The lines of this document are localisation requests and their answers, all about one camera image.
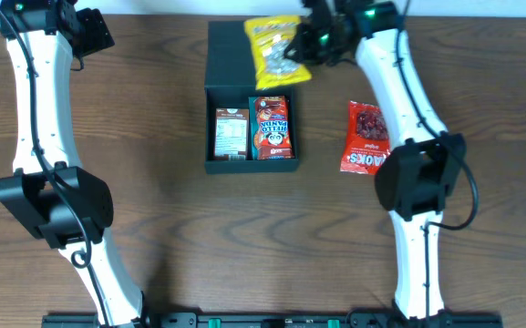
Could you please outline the black gift box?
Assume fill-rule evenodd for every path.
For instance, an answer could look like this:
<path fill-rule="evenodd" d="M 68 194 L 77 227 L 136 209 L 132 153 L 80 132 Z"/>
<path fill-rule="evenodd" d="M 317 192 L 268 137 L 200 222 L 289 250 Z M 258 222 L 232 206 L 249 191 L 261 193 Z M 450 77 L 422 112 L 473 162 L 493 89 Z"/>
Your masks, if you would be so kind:
<path fill-rule="evenodd" d="M 208 174 L 290 172 L 299 167 L 297 88 L 255 88 L 255 66 L 243 21 L 211 21 L 208 24 L 208 55 L 204 91 L 206 98 L 206 141 L 204 166 Z M 294 156 L 291 159 L 217 160 L 214 158 L 215 110 L 247 109 L 251 97 L 284 96 L 288 107 L 288 128 Z"/>

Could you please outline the yellow seed snack bag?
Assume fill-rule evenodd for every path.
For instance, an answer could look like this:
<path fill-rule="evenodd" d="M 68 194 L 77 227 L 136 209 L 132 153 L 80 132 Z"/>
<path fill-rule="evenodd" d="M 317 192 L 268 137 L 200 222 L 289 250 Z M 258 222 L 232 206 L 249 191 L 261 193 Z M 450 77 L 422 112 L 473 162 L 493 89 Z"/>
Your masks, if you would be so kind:
<path fill-rule="evenodd" d="M 312 78 L 303 64 L 284 55 L 300 23 L 298 15 L 263 16 L 244 22 L 244 32 L 251 44 L 257 90 L 298 84 Z"/>

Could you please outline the red Hello Panda box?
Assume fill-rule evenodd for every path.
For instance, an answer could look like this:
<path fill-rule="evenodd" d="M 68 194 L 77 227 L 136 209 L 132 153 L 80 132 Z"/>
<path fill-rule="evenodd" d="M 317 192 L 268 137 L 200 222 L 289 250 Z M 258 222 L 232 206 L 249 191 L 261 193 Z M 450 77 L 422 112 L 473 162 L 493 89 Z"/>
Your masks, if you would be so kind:
<path fill-rule="evenodd" d="M 285 96 L 258 97 L 258 159 L 293 159 L 289 110 Z"/>

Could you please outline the red dried cranberry bag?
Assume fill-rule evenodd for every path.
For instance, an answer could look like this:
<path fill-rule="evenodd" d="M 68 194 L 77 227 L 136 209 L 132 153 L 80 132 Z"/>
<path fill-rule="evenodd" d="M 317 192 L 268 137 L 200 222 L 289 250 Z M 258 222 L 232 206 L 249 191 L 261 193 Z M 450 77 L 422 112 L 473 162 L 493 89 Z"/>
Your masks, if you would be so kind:
<path fill-rule="evenodd" d="M 375 175 L 389 154 L 387 125 L 380 108 L 350 101 L 346 146 L 340 171 Z"/>

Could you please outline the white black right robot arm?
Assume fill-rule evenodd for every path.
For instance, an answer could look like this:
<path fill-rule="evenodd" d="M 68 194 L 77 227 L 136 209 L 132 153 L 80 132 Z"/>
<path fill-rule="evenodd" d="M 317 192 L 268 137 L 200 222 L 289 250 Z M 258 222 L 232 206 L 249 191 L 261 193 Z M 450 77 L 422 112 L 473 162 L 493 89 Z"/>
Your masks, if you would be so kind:
<path fill-rule="evenodd" d="M 433 327 L 445 313 L 438 282 L 438 237 L 443 211 L 459 174 L 465 174 L 478 211 L 479 192 L 465 161 L 466 142 L 449 133 L 430 104 L 414 66 L 406 10 L 391 1 L 324 0 L 303 3 L 307 22 L 284 54 L 298 63 L 335 65 L 355 54 L 387 126 L 390 153 L 375 176 L 381 206 L 393 223 L 397 250 L 397 321 Z"/>

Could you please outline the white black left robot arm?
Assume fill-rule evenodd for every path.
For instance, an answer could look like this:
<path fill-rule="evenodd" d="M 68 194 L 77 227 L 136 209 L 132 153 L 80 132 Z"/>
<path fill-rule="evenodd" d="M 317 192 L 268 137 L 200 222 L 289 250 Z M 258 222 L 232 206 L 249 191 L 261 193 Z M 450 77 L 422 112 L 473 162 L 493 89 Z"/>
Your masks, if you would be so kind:
<path fill-rule="evenodd" d="M 149 327 L 155 321 L 114 244 L 108 184 L 77 152 L 70 105 L 73 62 L 114 46 L 97 9 L 72 1 L 0 1 L 0 34 L 15 74 L 17 142 L 0 202 L 36 240 L 67 259 L 96 313 L 51 315 L 43 325 Z"/>

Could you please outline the teal coconut cookie box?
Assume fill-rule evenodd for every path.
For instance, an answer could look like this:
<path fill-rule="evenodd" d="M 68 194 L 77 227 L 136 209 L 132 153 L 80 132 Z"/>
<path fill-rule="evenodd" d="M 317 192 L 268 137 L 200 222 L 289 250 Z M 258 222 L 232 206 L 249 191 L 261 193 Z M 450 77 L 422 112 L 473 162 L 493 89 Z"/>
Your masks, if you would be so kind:
<path fill-rule="evenodd" d="M 258 159 L 257 133 L 259 130 L 256 101 L 258 97 L 249 97 L 249 118 L 250 118 L 250 142 L 252 160 Z"/>

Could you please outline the brown white snack box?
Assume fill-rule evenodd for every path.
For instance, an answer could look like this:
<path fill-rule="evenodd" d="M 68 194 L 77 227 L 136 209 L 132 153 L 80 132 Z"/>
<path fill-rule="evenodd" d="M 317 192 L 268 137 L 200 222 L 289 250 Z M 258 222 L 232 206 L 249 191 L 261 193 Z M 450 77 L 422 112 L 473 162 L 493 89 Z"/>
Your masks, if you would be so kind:
<path fill-rule="evenodd" d="M 216 160 L 247 160 L 249 110 L 246 108 L 217 108 L 215 110 Z"/>

